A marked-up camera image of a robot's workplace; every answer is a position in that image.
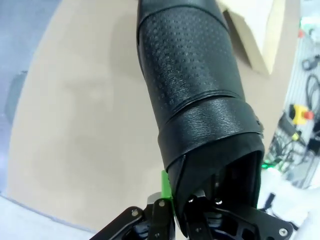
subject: wire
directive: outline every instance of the wire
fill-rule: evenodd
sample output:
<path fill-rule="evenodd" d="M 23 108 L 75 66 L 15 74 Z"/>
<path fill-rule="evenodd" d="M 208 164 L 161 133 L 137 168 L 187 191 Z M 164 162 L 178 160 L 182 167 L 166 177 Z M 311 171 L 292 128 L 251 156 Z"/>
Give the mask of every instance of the wire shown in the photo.
<path fill-rule="evenodd" d="M 284 150 L 286 150 L 286 148 L 290 145 L 290 144 L 292 144 L 293 143 L 293 140 L 290 140 L 289 142 L 287 142 L 285 145 L 284 145 L 284 147 L 282 148 L 282 156 L 283 156 L 283 154 L 284 154 Z"/>
<path fill-rule="evenodd" d="M 275 134 L 272 138 L 272 142 L 270 144 L 269 152 L 274 157 L 279 157 L 283 155 L 285 140 L 283 136 Z"/>
<path fill-rule="evenodd" d="M 315 131 L 313 134 L 314 134 L 315 136 L 317 136 L 318 134 L 320 134 L 320 130 L 319 130 L 319 131 Z"/>
<path fill-rule="evenodd" d="M 266 199 L 265 201 L 265 204 L 264 204 L 264 207 L 259 209 L 260 211 L 266 213 L 266 214 L 269 214 L 269 215 L 273 215 L 274 217 L 276 217 L 277 219 L 281 219 L 283 220 L 281 217 L 279 217 L 278 215 L 276 215 L 272 209 L 272 203 L 273 201 L 275 200 L 276 198 L 276 195 L 272 192 L 269 193 L 269 197 Z M 291 221 L 286 221 L 287 223 L 290 223 L 292 226 L 293 226 L 293 229 L 295 231 L 298 231 L 299 230 L 299 227 L 297 225 L 295 225 L 293 222 Z"/>
<path fill-rule="evenodd" d="M 306 180 L 307 180 L 307 178 L 308 178 L 308 176 L 309 176 L 309 173 L 310 173 L 312 167 L 314 167 L 313 164 L 314 164 L 314 162 L 315 162 L 315 159 L 316 159 L 316 156 L 314 155 L 313 158 L 312 158 L 311 161 L 310 161 L 310 165 L 309 165 L 309 167 L 308 167 L 308 169 L 307 169 L 307 171 L 306 171 L 306 173 L 305 173 L 304 178 L 303 178 L 302 181 L 300 182 L 300 186 L 299 186 L 299 187 L 300 187 L 301 189 L 303 188 L 304 184 L 306 183 Z"/>
<path fill-rule="evenodd" d="M 318 100 L 313 101 L 316 92 L 318 92 Z M 306 79 L 305 95 L 307 107 L 313 112 L 314 120 L 317 122 L 320 120 L 320 81 L 317 75 L 310 74 Z"/>

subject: beige table surface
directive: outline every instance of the beige table surface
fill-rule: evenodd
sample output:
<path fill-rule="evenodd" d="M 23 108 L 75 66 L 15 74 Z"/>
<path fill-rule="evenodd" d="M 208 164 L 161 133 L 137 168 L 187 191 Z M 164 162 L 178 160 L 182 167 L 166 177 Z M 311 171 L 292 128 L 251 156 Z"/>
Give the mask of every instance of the beige table surface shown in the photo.
<path fill-rule="evenodd" d="M 274 72 L 262 77 L 232 31 L 247 101 L 269 145 L 294 59 L 288 0 Z M 161 189 L 158 129 L 136 53 L 137 1 L 63 0 L 34 55 L 12 130 L 9 197 L 99 230 Z"/>

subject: white surface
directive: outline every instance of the white surface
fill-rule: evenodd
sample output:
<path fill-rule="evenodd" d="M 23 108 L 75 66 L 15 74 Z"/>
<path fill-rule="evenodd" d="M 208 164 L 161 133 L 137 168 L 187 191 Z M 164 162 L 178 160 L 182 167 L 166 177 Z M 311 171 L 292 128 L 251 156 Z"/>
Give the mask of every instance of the white surface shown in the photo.
<path fill-rule="evenodd" d="M 314 186 L 316 188 L 320 188 L 320 164 L 315 170 L 314 176 L 311 180 L 311 186 Z"/>
<path fill-rule="evenodd" d="M 320 226 L 320 188 L 302 190 L 282 179 L 273 169 L 263 170 L 258 208 L 264 204 L 270 193 L 275 194 L 269 213 L 301 227 L 291 240 L 318 240 Z"/>
<path fill-rule="evenodd" d="M 264 50 L 267 23 L 273 2 L 274 0 L 252 1 L 251 9 L 248 9 L 244 16 L 261 53 L 263 53 Z"/>
<path fill-rule="evenodd" d="M 35 213 L 0 197 L 1 240 L 88 240 L 94 234 Z"/>
<path fill-rule="evenodd" d="M 301 17 L 320 16 L 319 0 L 300 0 L 301 1 Z"/>

